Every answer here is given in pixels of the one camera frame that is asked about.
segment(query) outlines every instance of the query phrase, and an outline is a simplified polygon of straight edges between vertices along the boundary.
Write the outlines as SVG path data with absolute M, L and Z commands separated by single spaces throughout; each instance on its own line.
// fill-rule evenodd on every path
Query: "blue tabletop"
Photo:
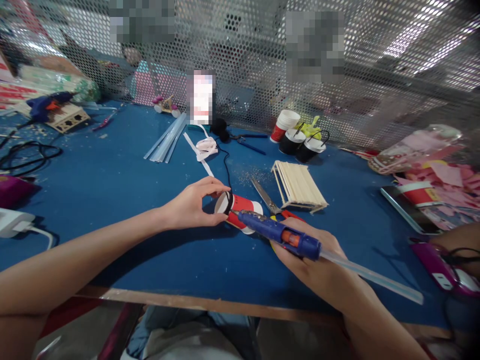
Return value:
M 110 101 L 110 106 L 119 103 Z M 185 139 L 181 137 L 170 163 L 155 163 L 143 156 L 167 129 L 173 118 L 151 108 L 127 105 L 104 129 L 92 132 L 109 112 L 90 112 L 89 126 L 71 134 L 23 129 L 21 140 L 40 140 L 63 148 L 64 154 L 35 173 L 42 189 L 21 210 L 36 215 L 41 226 L 64 243 L 106 225 L 161 206 L 187 185 L 207 174 Z M 20 117 L 5 124 L 24 122 Z M 204 138 L 188 130 L 194 143 Z M 232 129 L 232 133 L 245 133 Z M 295 163 L 265 138 L 249 138 L 263 149 L 261 155 L 236 141 L 222 144 L 230 152 L 227 164 L 233 192 L 265 204 L 250 182 L 254 176 L 281 205 L 271 173 L 275 160 Z M 214 175 L 227 183 L 220 153 L 207 159 Z M 310 215 L 296 211 L 314 227 L 334 234 L 348 258 L 395 281 L 420 290 L 424 305 L 418 305 L 387 289 L 372 285 L 380 300 L 401 322 L 446 327 L 442 315 L 445 296 L 409 249 L 414 231 L 383 198 L 379 188 L 392 178 L 374 173 L 367 162 L 328 146 L 309 171 L 329 206 Z M 207 201 L 207 209 L 213 204 Z M 41 235 L 2 239 L 0 267 L 5 269 L 45 249 Z M 247 236 L 228 224 L 215 228 L 169 231 L 148 239 L 116 260 L 93 281 L 93 285 L 134 291 L 184 295 L 225 301 L 268 305 L 333 314 L 335 311 L 304 286 L 277 259 L 270 245 L 257 236 Z M 456 307 L 456 318 L 466 314 Z

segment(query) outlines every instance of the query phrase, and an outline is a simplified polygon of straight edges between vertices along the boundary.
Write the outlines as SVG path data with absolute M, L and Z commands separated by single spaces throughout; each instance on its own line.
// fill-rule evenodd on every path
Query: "black paper cup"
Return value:
M 305 141 L 305 134 L 301 131 L 298 132 L 297 129 L 288 129 L 285 133 L 285 136 L 281 138 L 280 145 L 278 149 L 280 152 L 287 155 L 295 155 L 299 146 Z
M 322 140 L 310 138 L 305 140 L 300 148 L 296 151 L 295 158 L 305 164 L 312 160 L 317 154 L 325 151 L 327 147 Z

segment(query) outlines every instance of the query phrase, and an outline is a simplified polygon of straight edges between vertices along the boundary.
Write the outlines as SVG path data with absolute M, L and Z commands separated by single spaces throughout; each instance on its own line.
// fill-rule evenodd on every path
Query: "perforated metal mesh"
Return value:
M 4 51 L 34 63 L 61 52 L 107 97 L 150 106 L 173 94 L 184 110 L 186 71 L 209 69 L 217 114 L 236 126 L 268 131 L 290 108 L 321 115 L 334 141 L 384 149 L 443 123 L 470 138 L 463 161 L 479 158 L 480 17 L 465 1 L 177 0 L 175 42 L 123 44 L 111 42 L 107 1 L 31 0 L 35 16 L 21 3 L 2 2 Z M 343 82 L 287 82 L 287 11 L 344 13 Z

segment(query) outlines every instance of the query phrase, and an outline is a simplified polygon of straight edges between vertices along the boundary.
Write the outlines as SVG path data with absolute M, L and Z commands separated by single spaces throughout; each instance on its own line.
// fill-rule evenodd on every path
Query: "charger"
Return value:
M 35 215 L 0 207 L 0 238 L 13 238 L 18 233 L 33 231 L 45 235 L 48 238 L 46 249 L 51 249 L 54 244 L 53 235 L 33 226 L 34 219 Z

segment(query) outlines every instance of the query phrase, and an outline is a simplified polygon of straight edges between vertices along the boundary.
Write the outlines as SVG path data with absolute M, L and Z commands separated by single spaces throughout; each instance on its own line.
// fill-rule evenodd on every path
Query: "phone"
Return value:
M 442 230 L 415 207 L 396 186 L 382 186 L 380 192 L 417 233 L 424 235 L 438 235 L 442 233 Z

